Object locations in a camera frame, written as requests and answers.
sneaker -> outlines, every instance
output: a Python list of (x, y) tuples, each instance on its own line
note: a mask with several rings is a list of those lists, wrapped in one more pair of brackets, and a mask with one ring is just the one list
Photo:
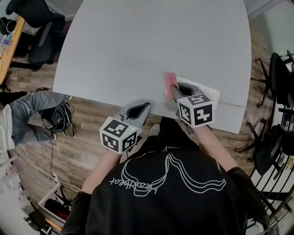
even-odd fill
[(44, 91), (44, 90), (49, 90), (49, 88), (47, 88), (47, 87), (39, 87), (39, 88), (37, 88), (36, 92)]
[(150, 135), (151, 136), (158, 136), (159, 132), (160, 132), (160, 124), (157, 123), (151, 127)]
[(70, 101), (70, 100), (73, 99), (73, 96), (72, 96), (72, 95), (68, 95), (66, 99), (67, 99), (68, 101)]
[(57, 135), (55, 133), (52, 133), (51, 140), (57, 140)]

pink eraser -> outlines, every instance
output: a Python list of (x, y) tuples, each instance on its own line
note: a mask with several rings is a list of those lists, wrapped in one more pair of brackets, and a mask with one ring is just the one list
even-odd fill
[(166, 82), (166, 91), (167, 91), (167, 98), (169, 101), (174, 99), (173, 93), (171, 92), (171, 86), (174, 85), (179, 88), (178, 82), (176, 80), (175, 73), (166, 73), (165, 74), (165, 82)]

black office chair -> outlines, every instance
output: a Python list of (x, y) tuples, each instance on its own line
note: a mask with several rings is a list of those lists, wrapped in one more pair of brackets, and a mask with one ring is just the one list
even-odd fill
[(6, 14), (13, 12), (24, 18), (31, 27), (41, 27), (32, 43), (28, 62), (35, 65), (52, 64), (65, 38), (64, 15), (50, 12), (44, 0), (11, 0)]
[(277, 53), (272, 54), (269, 74), (267, 73), (262, 60), (260, 58), (255, 59), (255, 61), (259, 61), (261, 64), (265, 79), (251, 78), (251, 80), (266, 84), (262, 101), (261, 103), (257, 104), (258, 108), (260, 108), (264, 104), (269, 90), (271, 90), (272, 96), (277, 99), (278, 104), (283, 104), (287, 107), (293, 107), (294, 94), (292, 90), (294, 89), (292, 89), (292, 87), (290, 86), (290, 83), (292, 83), (292, 75), (290, 75), (286, 64), (289, 62), (294, 64), (294, 59), (290, 51), (287, 51), (287, 55), (289, 56), (289, 58), (283, 61)]
[(249, 146), (243, 148), (243, 149), (238, 149), (236, 148), (235, 151), (238, 152), (238, 153), (243, 153), (243, 152), (246, 152), (250, 149), (253, 149), (256, 147), (257, 144), (259, 144), (259, 142), (262, 142), (263, 139), (264, 139), (264, 134), (266, 132), (266, 124), (267, 124), (267, 121), (263, 118), (260, 120), (261, 123), (263, 123), (263, 126), (262, 126), (262, 129), (261, 129), (261, 132), (260, 132), (260, 135), (258, 135), (254, 129), (254, 126), (252, 125), (252, 123), (250, 122), (246, 122), (246, 125), (250, 127), (252, 133), (253, 133), (253, 136), (255, 138), (255, 141), (250, 144)]
[(276, 179), (285, 167), (285, 164), (279, 166), (276, 162), (281, 152), (286, 155), (294, 154), (294, 132), (286, 131), (279, 124), (266, 131), (262, 139), (255, 139), (255, 150), (248, 161), (254, 161), (254, 166), (260, 175), (264, 175), (274, 165), (277, 170), (277, 174), (274, 177)]

white shirt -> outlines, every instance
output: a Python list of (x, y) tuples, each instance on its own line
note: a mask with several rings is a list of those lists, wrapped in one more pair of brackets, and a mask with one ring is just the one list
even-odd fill
[(14, 147), (12, 139), (12, 113), (10, 105), (6, 105), (0, 111), (0, 152), (5, 152)]

table surface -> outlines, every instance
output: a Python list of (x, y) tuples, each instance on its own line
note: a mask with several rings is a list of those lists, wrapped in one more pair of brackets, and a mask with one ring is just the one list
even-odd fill
[(20, 35), (22, 34), (22, 31), (23, 31), (23, 26), (24, 26), (25, 20), (20, 16), (18, 16), (16, 18), (16, 20), (17, 20), (16, 33), (11, 37), (12, 38), (12, 45), (10, 46), (8, 53), (6, 53), (6, 51), (3, 51), (3, 54), (0, 58), (2, 60), (2, 69), (0, 71), (0, 84), (3, 83), (3, 81), (6, 77), (6, 74), (9, 70), (10, 63), (13, 59), (15, 49), (17, 47), (17, 43), (18, 43)]
[(85, 0), (53, 90), (117, 106), (149, 99), (152, 113), (174, 118), (165, 72), (220, 91), (212, 126), (238, 133), (251, 73), (243, 1)]

